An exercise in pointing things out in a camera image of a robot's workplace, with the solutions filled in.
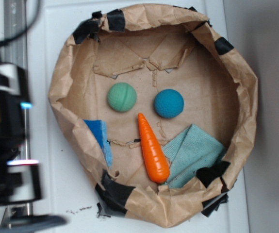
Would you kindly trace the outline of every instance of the black electrical tape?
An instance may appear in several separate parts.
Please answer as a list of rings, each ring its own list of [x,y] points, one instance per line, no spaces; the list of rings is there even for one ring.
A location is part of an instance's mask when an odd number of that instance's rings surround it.
[[[201,213],[204,216],[209,217],[214,210],[216,211],[218,210],[220,204],[228,203],[228,201],[229,201],[229,197],[227,194],[220,194],[216,198],[203,202],[202,204],[204,208],[205,206],[207,206],[207,208],[205,208]]]
[[[101,215],[125,216],[127,212],[124,208],[125,204],[135,187],[113,181],[106,171],[103,173],[101,184],[105,190],[102,190],[98,184],[95,187],[101,205],[99,208]]]
[[[86,20],[82,22],[77,29],[73,32],[76,45],[81,44],[89,34],[98,32],[98,20]]]
[[[200,23],[199,25],[197,25],[197,26],[194,28],[194,30],[196,30],[196,29],[202,27],[202,26],[205,25],[206,23],[208,23],[208,25],[209,25],[210,27],[212,27],[212,24],[210,23],[210,21],[207,20],[207,21],[202,22],[202,23]]]
[[[123,11],[116,9],[107,13],[107,19],[110,31],[124,32],[125,18]]]
[[[217,39],[214,44],[219,55],[224,55],[234,49],[234,46],[224,37]]]
[[[211,182],[213,182],[213,180],[215,180],[218,177],[221,177],[229,166],[229,162],[221,161],[220,163],[212,167],[200,168],[196,171],[196,177],[207,188],[211,184]]]
[[[100,19],[102,17],[101,11],[96,11],[92,13],[92,18],[98,18]]]
[[[181,7],[181,6],[173,6],[173,7],[183,8],[183,9],[187,9],[187,10],[191,10],[191,11],[197,12],[197,10],[193,6],[191,6],[190,8]]]

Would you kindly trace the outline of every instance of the blue ball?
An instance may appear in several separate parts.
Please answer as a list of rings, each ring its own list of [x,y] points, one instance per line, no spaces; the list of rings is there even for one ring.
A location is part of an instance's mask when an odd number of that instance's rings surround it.
[[[173,89],[161,91],[154,99],[154,109],[161,117],[173,118],[183,111],[182,95]]]

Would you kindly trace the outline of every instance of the toy carrot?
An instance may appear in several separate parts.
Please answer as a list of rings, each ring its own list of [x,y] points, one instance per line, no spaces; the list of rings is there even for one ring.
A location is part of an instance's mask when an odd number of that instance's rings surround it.
[[[153,182],[164,183],[169,177],[169,166],[152,128],[142,113],[138,114],[138,126],[148,175]]]

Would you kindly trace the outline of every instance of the teal towel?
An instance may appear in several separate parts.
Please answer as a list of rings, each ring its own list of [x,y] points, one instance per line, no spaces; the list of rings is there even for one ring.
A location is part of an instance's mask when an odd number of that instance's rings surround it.
[[[196,125],[191,125],[162,148],[172,162],[167,185],[181,188],[202,167],[211,167],[220,161],[226,148]]]

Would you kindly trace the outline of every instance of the gray wall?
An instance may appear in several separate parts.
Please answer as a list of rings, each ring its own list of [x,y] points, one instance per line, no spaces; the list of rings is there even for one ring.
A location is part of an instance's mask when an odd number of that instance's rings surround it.
[[[279,1],[224,0],[229,41],[259,77],[256,144],[245,166],[251,233],[279,232]]]

